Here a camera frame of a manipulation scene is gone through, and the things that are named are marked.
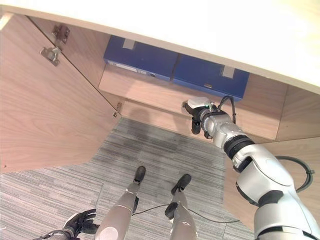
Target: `black cable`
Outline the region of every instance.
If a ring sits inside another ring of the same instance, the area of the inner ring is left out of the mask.
[[[221,111],[221,107],[225,104],[225,102],[226,102],[228,99],[230,100],[230,102],[231,102],[231,107],[232,107],[232,122],[233,122],[234,124],[236,124],[236,108],[235,108],[235,100],[234,100],[234,97],[233,97],[233,96],[229,96],[229,95],[224,96],[224,97],[221,99],[220,104],[219,104],[219,106],[218,106],[217,108],[218,108],[219,111]]]
[[[218,223],[218,224],[232,224],[232,223],[240,222],[240,220],[234,220],[234,221],[215,221],[215,220],[212,220],[212,219],[207,218],[207,217],[205,217],[205,216],[202,216],[201,214],[199,214],[199,213],[191,210],[190,208],[188,208],[188,210],[189,210],[190,212],[193,212],[194,214],[197,214],[198,216],[200,216],[200,217],[202,217],[202,218],[210,221],[210,222],[213,222],[213,223]]]
[[[275,156],[278,160],[288,160],[288,161],[292,161],[296,164],[299,164],[301,167],[304,168],[305,170],[305,173],[306,173],[306,178],[305,178],[305,181],[304,183],[298,187],[296,189],[296,192],[299,193],[303,190],[306,190],[313,182],[314,180],[314,177],[312,176],[312,174],[315,173],[314,170],[312,170],[308,164],[306,164],[304,161],[302,161],[301,159],[298,159],[296,157],[292,157],[292,156]]]
[[[148,211],[150,211],[150,210],[157,209],[157,208],[164,207],[164,206],[169,206],[169,204],[164,204],[164,205],[155,206],[155,207],[149,208],[149,209],[147,209],[147,210],[134,213],[134,214],[132,214],[132,216],[138,215],[138,214],[143,214],[143,213],[148,212]],[[194,214],[197,214],[198,216],[204,218],[205,220],[208,220],[208,221],[213,222],[213,223],[218,223],[218,224],[231,224],[231,223],[240,222],[240,220],[235,220],[235,221],[216,221],[216,220],[212,220],[212,219],[210,219],[210,218],[207,218],[207,217],[205,217],[205,216],[202,216],[201,214],[197,213],[196,211],[191,210],[190,208],[188,208],[188,210],[189,210],[190,212],[193,212]]]
[[[143,213],[148,212],[148,211],[150,211],[150,210],[152,210],[152,209],[157,209],[157,208],[164,207],[164,206],[169,206],[169,204],[164,204],[164,205],[155,206],[155,207],[149,208],[149,209],[147,209],[147,210],[134,213],[134,214],[132,214],[132,216],[138,215],[138,214],[143,214]]]

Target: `floor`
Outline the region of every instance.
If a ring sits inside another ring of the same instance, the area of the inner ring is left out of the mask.
[[[146,176],[137,212],[168,204],[185,173],[190,209],[216,221],[235,218],[223,208],[224,153],[212,144],[122,118],[88,163],[1,175],[0,239],[30,240],[60,229],[76,212],[96,208],[100,223],[132,182],[138,166]],[[168,240],[171,224],[160,207],[132,217],[126,240]],[[253,240],[240,222],[213,223],[194,215],[200,240]],[[82,240],[93,236],[80,234]]]

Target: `door hinge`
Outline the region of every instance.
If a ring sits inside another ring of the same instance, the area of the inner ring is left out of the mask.
[[[55,36],[55,47],[44,47],[41,51],[41,55],[49,60],[54,66],[58,66],[60,63],[58,56],[62,52],[63,45],[67,43],[70,29],[64,24],[60,24],[59,26],[55,25],[52,34]]]
[[[120,113],[121,107],[122,107],[122,103],[118,102],[118,104],[116,105],[116,108],[115,108],[115,112],[112,114],[112,116],[114,116],[116,118],[118,116],[118,114]]]

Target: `wooden cabinet door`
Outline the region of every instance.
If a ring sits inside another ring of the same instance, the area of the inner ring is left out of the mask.
[[[0,170],[88,162],[120,116],[25,16],[0,33]]]

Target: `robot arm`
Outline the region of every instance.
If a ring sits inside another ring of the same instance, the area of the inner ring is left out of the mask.
[[[254,235],[258,240],[320,239],[316,220],[299,199],[288,171],[263,146],[255,144],[227,113],[206,97],[183,104],[192,115],[192,133],[213,139],[240,173],[236,188],[258,207]]]

